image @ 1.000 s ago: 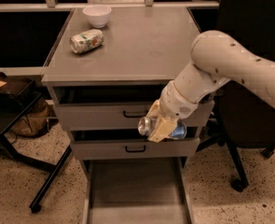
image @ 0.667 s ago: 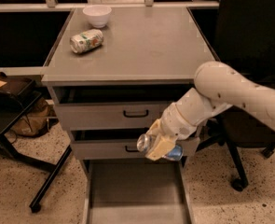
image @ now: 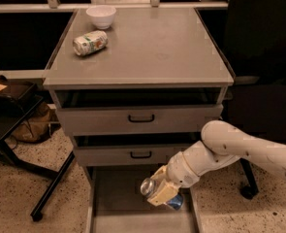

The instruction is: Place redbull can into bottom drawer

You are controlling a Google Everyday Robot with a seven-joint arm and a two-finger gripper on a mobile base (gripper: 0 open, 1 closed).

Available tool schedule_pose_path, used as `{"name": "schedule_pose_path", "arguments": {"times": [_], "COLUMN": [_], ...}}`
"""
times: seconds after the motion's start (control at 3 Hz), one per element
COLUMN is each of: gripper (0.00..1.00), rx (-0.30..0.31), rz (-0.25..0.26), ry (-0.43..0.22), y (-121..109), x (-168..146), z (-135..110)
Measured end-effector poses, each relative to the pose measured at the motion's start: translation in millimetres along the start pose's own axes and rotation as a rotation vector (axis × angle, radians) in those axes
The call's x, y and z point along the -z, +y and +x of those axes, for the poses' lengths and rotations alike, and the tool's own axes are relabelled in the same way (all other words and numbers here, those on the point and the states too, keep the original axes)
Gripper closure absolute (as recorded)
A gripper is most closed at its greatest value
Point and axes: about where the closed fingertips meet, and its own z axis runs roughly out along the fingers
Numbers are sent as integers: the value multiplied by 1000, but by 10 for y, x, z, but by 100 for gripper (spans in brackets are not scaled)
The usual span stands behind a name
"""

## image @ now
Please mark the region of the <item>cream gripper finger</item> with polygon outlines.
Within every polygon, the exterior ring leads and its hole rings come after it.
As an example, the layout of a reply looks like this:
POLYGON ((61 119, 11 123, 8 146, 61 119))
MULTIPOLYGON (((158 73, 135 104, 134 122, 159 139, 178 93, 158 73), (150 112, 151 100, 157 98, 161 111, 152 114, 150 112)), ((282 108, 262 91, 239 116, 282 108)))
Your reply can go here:
POLYGON ((161 186, 153 195, 151 195, 147 201, 151 205, 157 207, 173 199, 177 193, 178 190, 176 187, 171 185, 164 185, 161 186))
POLYGON ((167 166, 161 166, 150 178, 155 181, 162 181, 167 177, 167 166))

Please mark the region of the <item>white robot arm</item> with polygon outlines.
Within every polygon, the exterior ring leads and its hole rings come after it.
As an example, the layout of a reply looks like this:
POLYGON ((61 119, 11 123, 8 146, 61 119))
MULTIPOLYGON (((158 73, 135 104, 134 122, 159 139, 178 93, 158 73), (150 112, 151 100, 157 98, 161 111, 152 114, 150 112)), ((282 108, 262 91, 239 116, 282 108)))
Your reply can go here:
POLYGON ((157 207, 168 205, 179 209, 182 188, 189 188, 209 171, 245 159, 286 181, 286 145, 244 133, 222 120, 208 122, 201 140, 170 158, 141 184, 141 194, 157 207))

